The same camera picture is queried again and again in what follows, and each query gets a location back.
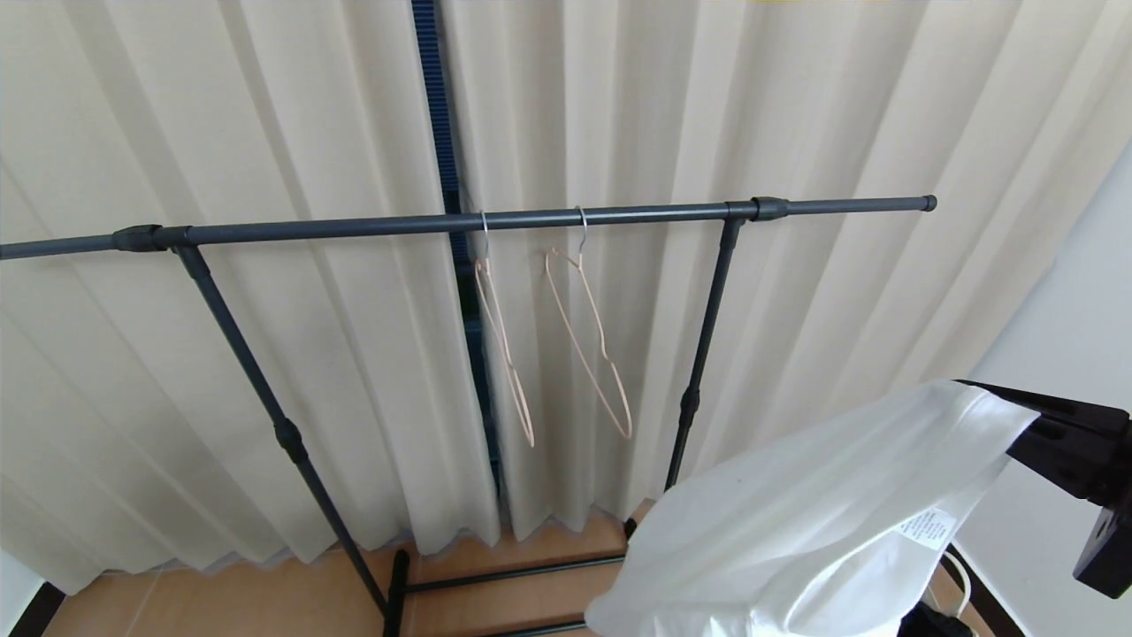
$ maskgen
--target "metal hook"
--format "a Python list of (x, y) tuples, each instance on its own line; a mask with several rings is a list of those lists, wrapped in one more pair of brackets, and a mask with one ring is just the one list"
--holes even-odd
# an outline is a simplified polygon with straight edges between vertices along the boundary
[(581, 260), (582, 250), (585, 249), (585, 239), (590, 235), (590, 223), (585, 219), (585, 208), (580, 205), (574, 207), (582, 214), (582, 242), (577, 244), (577, 258)]
[(480, 209), (480, 219), (483, 221), (483, 260), (487, 260), (491, 255), (491, 241), (488, 240), (488, 215), (483, 214), (483, 209)]

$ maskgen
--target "curtain fold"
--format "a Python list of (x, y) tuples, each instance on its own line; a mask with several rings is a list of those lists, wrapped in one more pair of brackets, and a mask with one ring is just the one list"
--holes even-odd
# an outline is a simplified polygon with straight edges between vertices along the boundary
[[(929, 214), (743, 229), (684, 475), (891, 389), (967, 373), (1132, 135), (1127, 3), (443, 9), (466, 212), (940, 197)], [(637, 423), (631, 442), (589, 387), (542, 272), (542, 253), (576, 252), (581, 231), (491, 234), (538, 437), (528, 448), (490, 346), (520, 536), (548, 516), (580, 528), (591, 503), (626, 516), (659, 494), (719, 231), (589, 231), (589, 278)], [(552, 275), (597, 362), (576, 275)], [(608, 373), (601, 382), (612, 391)]]
[[(441, 214), (411, 7), (0, 7), (3, 241)], [(355, 539), (499, 534), (446, 236), (204, 248)], [(104, 569), (334, 542), (172, 255), (2, 268), (3, 548)]]

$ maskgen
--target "clothes rack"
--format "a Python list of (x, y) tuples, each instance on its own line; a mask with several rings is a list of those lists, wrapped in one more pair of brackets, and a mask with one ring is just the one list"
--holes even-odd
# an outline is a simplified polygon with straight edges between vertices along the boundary
[[(700, 407), (700, 384), (703, 379), (707, 351), (711, 347), (712, 333), (719, 315), (720, 301), (723, 298), (723, 286), (727, 283), (731, 256), (739, 238), (739, 230), (748, 221), (771, 221), (788, 215), (839, 214), (881, 210), (932, 210), (936, 206), (935, 196), (863, 198), (863, 199), (824, 199), (791, 201), (775, 197), (754, 197), (748, 200), (723, 201), (691, 205), (652, 205), (586, 208), (585, 219), (591, 225), (625, 224), (625, 223), (661, 223), (678, 221), (723, 221), (720, 234), (719, 253), (712, 274), (707, 303), (704, 309), (703, 324), (692, 364), (692, 373), (687, 389), (680, 397), (680, 413), (677, 421), (676, 440), (664, 481), (667, 491), (679, 476), (684, 448), (687, 444), (692, 422)], [(263, 404), (275, 430), (280, 447), (295, 465), (319, 509), (331, 525), (335, 536), (345, 550), (359, 578), (366, 586), (374, 603), (385, 618), (385, 637), (397, 637), (401, 632), (402, 611), (405, 596), (424, 591), (436, 591), (455, 586), (466, 586), (483, 582), (494, 582), (514, 577), (525, 577), (544, 573), (555, 573), (591, 566), (619, 562), (624, 554), (573, 560), (539, 567), (517, 568), (482, 575), (458, 577), (426, 583), (409, 583), (409, 553), (397, 551), (393, 575), (386, 597), (378, 586), (374, 575), (366, 566), (358, 545), (337, 508), (331, 500), (318, 471), (307, 456), (299, 429), (283, 412), (267, 379), (260, 371), (251, 348), (248, 346), (237, 325), (235, 318), (228, 308), (220, 287), (212, 277), (208, 264), (200, 253), (199, 246), (215, 243), (241, 243), (256, 241), (283, 241), (300, 239), (329, 239), (337, 236), (376, 236), (393, 234), (419, 234), (430, 232), (474, 232), (484, 229), (508, 230), (523, 227), (561, 227), (581, 225), (582, 217), (575, 208), (555, 208), (522, 212), (495, 212), (484, 215), (418, 215), (418, 216), (384, 216), (362, 218), (335, 218), (317, 221), (282, 221), (268, 223), (239, 223), (222, 225), (179, 225), (164, 226), (158, 224), (132, 225), (109, 234), (46, 239), (0, 244), (0, 259), (29, 258), (51, 255), (67, 255), (92, 251), (166, 251), (171, 250), (180, 257), (186, 272), (197, 284), (200, 294), (212, 311), (232, 348), (240, 368), (251, 384), (256, 396)], [(626, 535), (631, 535), (635, 522), (625, 523)], [(563, 621), (546, 626), (496, 632), (486, 637), (533, 637), (566, 630), (584, 628), (582, 620)]]

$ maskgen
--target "brown tile floor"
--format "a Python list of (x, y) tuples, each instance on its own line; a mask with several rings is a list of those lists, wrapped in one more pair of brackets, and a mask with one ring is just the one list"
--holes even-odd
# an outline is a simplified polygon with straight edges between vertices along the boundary
[[(509, 534), (490, 548), (464, 539), (423, 559), (412, 544), (397, 548), (412, 557), (410, 582), (428, 582), (614, 553), (624, 549), (624, 541), (620, 524), (595, 513), (581, 535), (549, 526), (522, 543)], [(366, 554), (383, 587), (397, 548)], [(590, 600), (609, 588), (618, 568), (610, 565), (410, 595), (402, 635), (464, 637), (578, 618)], [(933, 589), (945, 608), (959, 600), (959, 587), (943, 569), (933, 578)], [(980, 636), (990, 637), (974, 609), (963, 620)], [(272, 570), (238, 563), (212, 576), (189, 569), (108, 575), (68, 599), (46, 636), (375, 636), (380, 631), (381, 617), (345, 553), (333, 550), (311, 565), (292, 559)]]

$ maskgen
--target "black baseboard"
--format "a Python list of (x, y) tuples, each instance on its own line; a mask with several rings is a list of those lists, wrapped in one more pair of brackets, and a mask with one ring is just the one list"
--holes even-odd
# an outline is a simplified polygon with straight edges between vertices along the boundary
[(9, 637), (42, 637), (51, 623), (51, 618), (55, 617), (55, 611), (63, 603), (67, 595), (54, 586), (44, 583), (40, 591), (32, 597), (32, 602), (24, 609), (24, 614), (19, 616), (19, 621), (11, 628)]
[[(1026, 637), (1026, 634), (1018, 627), (1014, 619), (1006, 613), (1006, 609), (1002, 608), (998, 600), (996, 600), (995, 596), (987, 591), (986, 585), (983, 584), (979, 576), (975, 575), (975, 570), (971, 569), (971, 565), (967, 563), (967, 559), (964, 559), (963, 554), (959, 552), (959, 549), (952, 544), (947, 548), (947, 551), (951, 552), (952, 556), (959, 558), (963, 568), (967, 569), (967, 575), (971, 578), (971, 605), (974, 605), (975, 610), (979, 612), (983, 621), (987, 622), (987, 626), (994, 631), (995, 637)], [(947, 575), (950, 575), (955, 583), (962, 582), (954, 565), (952, 565), (949, 560), (941, 560), (941, 562), (943, 563), (943, 568), (947, 569)]]

